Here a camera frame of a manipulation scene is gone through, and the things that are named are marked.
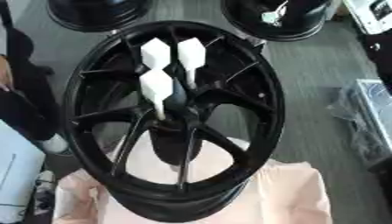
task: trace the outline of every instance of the white peg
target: white peg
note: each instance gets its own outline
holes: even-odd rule
[[[164,120],[164,100],[173,94],[172,78],[162,70],[153,69],[140,76],[140,86],[144,97],[154,103],[157,118]]]
[[[178,58],[186,70],[189,88],[196,88],[196,69],[206,64],[206,48],[197,38],[178,43]]]
[[[164,69],[171,63],[170,47],[154,38],[140,48],[143,63],[150,69]]]

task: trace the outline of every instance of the white paper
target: white paper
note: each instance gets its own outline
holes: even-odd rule
[[[12,223],[23,219],[45,154],[2,120],[0,143],[0,223]]]

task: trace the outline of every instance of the plastic bag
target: plastic bag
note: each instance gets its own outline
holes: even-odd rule
[[[349,121],[352,148],[369,170],[391,156],[392,96],[380,80],[357,80],[339,91],[327,107],[333,116]]]

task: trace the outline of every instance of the floor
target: floor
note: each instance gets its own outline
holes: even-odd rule
[[[23,1],[17,27],[35,42],[32,59],[52,67],[50,78],[58,101],[67,78],[82,57],[106,34],[68,31],[46,14],[45,1]],[[221,15],[219,0],[156,0],[139,23],[185,19],[234,28]],[[267,55],[286,93],[287,122],[274,158],[308,161],[325,179],[336,224],[384,224],[392,218],[375,177],[366,172],[350,150],[346,125],[331,117],[326,107],[339,88],[375,72],[346,23],[327,23],[315,37],[296,43],[268,43]],[[246,129],[240,118],[241,129]],[[72,158],[52,158],[49,165],[64,176],[79,167]]]

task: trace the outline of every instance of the person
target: person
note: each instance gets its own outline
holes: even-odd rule
[[[50,70],[30,62],[33,43],[14,28],[4,0],[0,15],[0,119],[44,151],[64,152],[68,145],[56,133],[58,109],[46,80]]]

